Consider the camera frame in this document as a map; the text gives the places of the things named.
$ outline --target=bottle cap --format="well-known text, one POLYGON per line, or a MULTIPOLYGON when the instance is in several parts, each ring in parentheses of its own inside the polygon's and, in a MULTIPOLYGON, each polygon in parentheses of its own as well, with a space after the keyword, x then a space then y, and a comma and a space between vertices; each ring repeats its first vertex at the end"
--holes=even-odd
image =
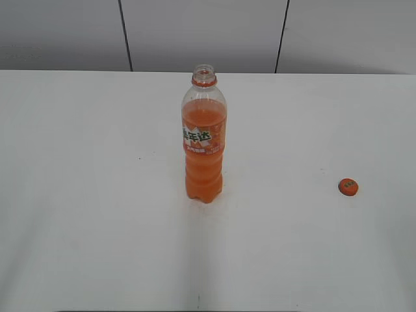
POLYGON ((192 75, 192 84, 205 88, 216 85, 214 68, 209 64, 200 64, 196 66, 194 74, 192 75))
POLYGON ((358 184, 353 179, 342 179, 338 189, 346 196, 354 196, 358 192, 358 184))

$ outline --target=orange soda bottle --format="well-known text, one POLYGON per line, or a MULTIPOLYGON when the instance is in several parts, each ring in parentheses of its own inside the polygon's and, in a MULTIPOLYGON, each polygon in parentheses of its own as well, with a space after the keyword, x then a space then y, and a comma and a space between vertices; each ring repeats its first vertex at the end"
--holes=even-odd
POLYGON ((222 191, 222 154, 226 143, 227 104, 216 87, 214 68, 198 65, 182 102, 185 184, 190 198, 210 203, 222 191))

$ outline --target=white wall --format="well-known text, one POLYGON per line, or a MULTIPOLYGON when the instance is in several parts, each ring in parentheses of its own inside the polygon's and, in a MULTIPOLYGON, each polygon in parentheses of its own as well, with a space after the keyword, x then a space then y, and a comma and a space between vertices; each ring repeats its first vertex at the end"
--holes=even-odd
POLYGON ((133 68, 272 73, 286 0, 122 0, 133 68))
MULTIPOLYGON (((122 0, 135 71, 274 72, 287 0, 122 0)), ((291 0, 279 73, 416 73, 416 0, 291 0)), ((118 0, 0 0, 0 70, 129 70, 118 0)))
POLYGON ((291 0, 279 73, 416 73, 416 0, 291 0))
POLYGON ((0 69, 129 70, 117 0, 1 0, 0 69))

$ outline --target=dark line on wall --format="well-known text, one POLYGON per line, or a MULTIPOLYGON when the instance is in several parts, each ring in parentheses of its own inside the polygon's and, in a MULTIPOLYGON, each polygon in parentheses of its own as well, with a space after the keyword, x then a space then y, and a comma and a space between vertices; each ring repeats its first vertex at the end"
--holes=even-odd
POLYGON ((290 2, 291 2, 291 0, 287 0, 286 12, 285 12, 285 20, 283 21, 283 27, 281 28, 279 51, 278 51, 278 57, 276 58, 276 67, 274 68, 274 73, 277 73, 278 72, 278 65, 279 65, 280 52, 281 52, 281 43, 283 42, 283 34, 285 33, 287 12, 289 11, 289 3, 290 2))
POLYGON ((125 49, 127 51, 127 58, 129 59, 130 72, 132 72, 133 71, 133 65, 131 64, 129 40, 127 39, 127 31, 125 29, 125 22, 124 22, 124 14, 123 14, 122 0, 118 0, 118 8, 120 9, 120 15, 122 17, 122 26, 123 26, 123 33, 124 33, 125 49))

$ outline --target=orange soda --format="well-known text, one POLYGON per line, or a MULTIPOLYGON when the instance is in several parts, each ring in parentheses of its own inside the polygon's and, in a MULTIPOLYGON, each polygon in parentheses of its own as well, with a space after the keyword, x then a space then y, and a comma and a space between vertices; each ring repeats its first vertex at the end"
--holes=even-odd
POLYGON ((227 104, 216 82, 211 65, 198 65, 182 103, 187 193, 205 203, 222 191, 227 104))

